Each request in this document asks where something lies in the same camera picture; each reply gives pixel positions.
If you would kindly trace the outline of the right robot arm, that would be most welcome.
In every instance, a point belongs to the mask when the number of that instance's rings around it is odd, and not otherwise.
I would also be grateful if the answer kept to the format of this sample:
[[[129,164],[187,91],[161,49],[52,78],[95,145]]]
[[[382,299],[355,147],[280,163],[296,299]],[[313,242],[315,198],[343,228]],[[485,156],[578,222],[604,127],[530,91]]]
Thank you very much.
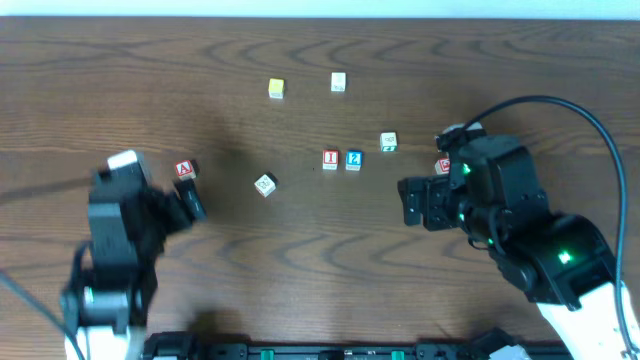
[[[550,210],[528,149],[482,130],[442,148],[448,173],[398,183],[405,224],[463,231],[538,306],[574,358],[630,358],[623,337],[639,330],[634,318],[618,321],[614,255],[590,220]]]

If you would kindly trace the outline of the red letter A block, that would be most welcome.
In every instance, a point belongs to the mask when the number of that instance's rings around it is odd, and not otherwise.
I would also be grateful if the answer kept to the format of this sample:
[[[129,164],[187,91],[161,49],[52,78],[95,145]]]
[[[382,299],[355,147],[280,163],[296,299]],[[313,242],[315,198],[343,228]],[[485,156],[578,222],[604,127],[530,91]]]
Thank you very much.
[[[190,160],[184,160],[176,163],[175,172],[180,180],[192,180],[197,177],[196,167]]]

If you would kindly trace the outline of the blue number 2 block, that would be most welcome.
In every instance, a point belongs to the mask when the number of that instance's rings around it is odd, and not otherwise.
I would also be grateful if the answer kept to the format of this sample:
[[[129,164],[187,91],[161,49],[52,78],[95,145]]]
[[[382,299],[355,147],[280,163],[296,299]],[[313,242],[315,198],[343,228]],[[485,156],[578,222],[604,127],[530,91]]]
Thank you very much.
[[[346,152],[345,169],[347,171],[360,171],[363,163],[361,151],[350,150]]]

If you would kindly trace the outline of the red letter I block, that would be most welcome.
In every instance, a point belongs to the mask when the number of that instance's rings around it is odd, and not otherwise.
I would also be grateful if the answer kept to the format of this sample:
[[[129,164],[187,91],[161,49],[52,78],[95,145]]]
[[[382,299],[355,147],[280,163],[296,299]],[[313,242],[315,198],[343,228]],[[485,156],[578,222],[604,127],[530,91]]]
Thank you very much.
[[[338,150],[324,150],[322,153],[322,169],[323,170],[337,170],[339,165],[339,151]]]

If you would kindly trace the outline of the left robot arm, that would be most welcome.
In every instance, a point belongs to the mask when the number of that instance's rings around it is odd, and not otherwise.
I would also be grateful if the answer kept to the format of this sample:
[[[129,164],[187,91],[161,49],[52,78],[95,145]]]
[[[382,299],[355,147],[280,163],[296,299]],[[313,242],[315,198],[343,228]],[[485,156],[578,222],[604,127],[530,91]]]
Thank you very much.
[[[139,358],[166,240],[205,217],[192,179],[165,192],[137,165],[97,173],[88,201],[91,238],[76,250],[60,299],[68,358]]]

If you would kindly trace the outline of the white green-sided block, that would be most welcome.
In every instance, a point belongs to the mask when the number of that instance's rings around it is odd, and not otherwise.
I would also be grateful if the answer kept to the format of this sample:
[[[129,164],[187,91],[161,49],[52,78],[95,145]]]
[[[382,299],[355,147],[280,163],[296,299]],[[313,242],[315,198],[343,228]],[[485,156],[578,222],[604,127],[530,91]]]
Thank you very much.
[[[396,132],[383,132],[380,134],[380,151],[395,152],[398,148]]]

